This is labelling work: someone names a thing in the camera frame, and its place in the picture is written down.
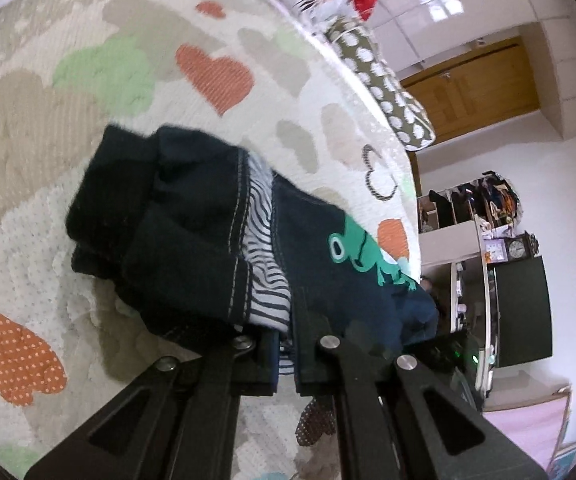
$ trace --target orange heart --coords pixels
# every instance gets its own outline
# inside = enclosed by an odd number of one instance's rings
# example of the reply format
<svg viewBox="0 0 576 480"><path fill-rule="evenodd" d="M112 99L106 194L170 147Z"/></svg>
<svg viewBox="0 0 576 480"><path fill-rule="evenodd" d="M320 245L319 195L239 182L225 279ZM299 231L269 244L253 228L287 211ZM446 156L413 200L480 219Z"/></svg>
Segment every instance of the orange heart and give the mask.
<svg viewBox="0 0 576 480"><path fill-rule="evenodd" d="M410 258L410 248L401 220L390 218L381 222L377 228L377 240L379 246L396 260Z"/></svg>
<svg viewBox="0 0 576 480"><path fill-rule="evenodd" d="M249 69L231 57L211 59L202 49L182 44L177 66L222 116L250 93L255 80Z"/></svg>
<svg viewBox="0 0 576 480"><path fill-rule="evenodd" d="M68 378L43 339L0 314L0 395L15 406L29 406L33 392L58 394Z"/></svg>
<svg viewBox="0 0 576 480"><path fill-rule="evenodd" d="M223 12L223 6L219 2L213 0L201 2L194 8L197 9L197 12L212 16L212 18L215 18L216 20L223 20L223 18L226 17L226 13Z"/></svg>

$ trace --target white wall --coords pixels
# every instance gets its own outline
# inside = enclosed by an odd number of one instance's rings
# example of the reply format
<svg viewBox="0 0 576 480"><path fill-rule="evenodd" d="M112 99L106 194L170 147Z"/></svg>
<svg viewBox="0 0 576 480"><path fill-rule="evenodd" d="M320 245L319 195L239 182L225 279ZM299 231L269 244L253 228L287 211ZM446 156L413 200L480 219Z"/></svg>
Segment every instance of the white wall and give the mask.
<svg viewBox="0 0 576 480"><path fill-rule="evenodd" d="M551 384L570 381L576 440L576 137L562 140L540 112L485 128L418 153L421 186L445 189L494 170L524 206L521 227L540 242L550 293L553 357L513 370Z"/></svg>

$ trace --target bed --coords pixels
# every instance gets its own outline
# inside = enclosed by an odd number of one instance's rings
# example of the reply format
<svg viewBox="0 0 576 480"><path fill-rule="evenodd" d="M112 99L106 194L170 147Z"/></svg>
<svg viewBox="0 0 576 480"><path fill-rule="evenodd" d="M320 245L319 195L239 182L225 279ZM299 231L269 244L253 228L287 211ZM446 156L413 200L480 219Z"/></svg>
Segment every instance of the bed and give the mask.
<svg viewBox="0 0 576 480"><path fill-rule="evenodd" d="M145 135L178 124L254 150L420 276L404 148L356 76L272 0L11 1L0 8L0 465L17 478L157 358L196 357L70 268L64 218L108 123ZM296 443L307 403L289 377L271 399L242 399L233 479L338 475L334 437Z"/></svg>

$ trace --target black alarm clock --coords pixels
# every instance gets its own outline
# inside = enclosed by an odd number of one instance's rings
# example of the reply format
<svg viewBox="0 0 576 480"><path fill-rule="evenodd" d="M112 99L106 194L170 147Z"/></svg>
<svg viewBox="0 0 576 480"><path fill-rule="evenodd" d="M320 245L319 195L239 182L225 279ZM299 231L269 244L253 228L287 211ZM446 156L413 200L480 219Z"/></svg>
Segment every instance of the black alarm clock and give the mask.
<svg viewBox="0 0 576 480"><path fill-rule="evenodd" d="M524 233L514 238L504 238L509 262L525 260L539 254L539 242L535 235Z"/></svg>

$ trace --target tv screen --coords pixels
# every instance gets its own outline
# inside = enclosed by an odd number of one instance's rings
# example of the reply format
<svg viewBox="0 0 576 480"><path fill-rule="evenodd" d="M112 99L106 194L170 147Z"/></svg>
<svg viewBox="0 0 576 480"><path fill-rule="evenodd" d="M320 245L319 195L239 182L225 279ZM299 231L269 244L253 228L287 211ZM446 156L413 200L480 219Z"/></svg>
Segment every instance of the tv screen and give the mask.
<svg viewBox="0 0 576 480"><path fill-rule="evenodd" d="M499 309L497 366L552 356L552 319L543 260L495 266Z"/></svg>

